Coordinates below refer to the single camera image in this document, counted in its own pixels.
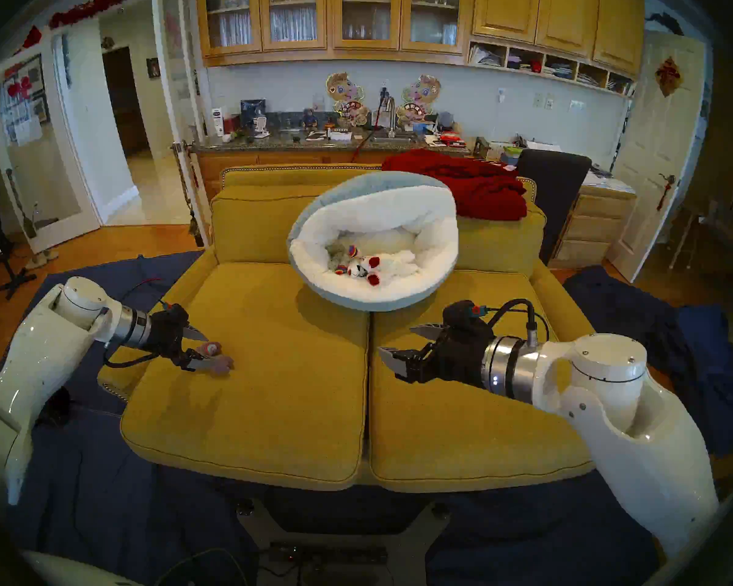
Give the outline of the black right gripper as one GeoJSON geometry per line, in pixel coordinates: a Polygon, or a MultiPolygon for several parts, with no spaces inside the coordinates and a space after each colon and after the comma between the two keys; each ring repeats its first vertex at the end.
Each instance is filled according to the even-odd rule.
{"type": "Polygon", "coordinates": [[[482,385],[481,365],[490,344],[488,324],[419,324],[410,332],[435,342],[435,347],[400,350],[379,347],[379,357],[395,378],[407,383],[432,379],[482,385]]]}

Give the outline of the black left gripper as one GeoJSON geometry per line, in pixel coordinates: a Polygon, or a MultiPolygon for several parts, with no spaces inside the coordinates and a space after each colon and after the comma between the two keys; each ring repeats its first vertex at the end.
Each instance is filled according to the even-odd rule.
{"type": "Polygon", "coordinates": [[[196,327],[188,325],[185,309],[163,309],[148,315],[148,353],[171,360],[181,370],[209,371],[213,357],[201,353],[186,353],[182,340],[208,342],[209,339],[196,327]]]}

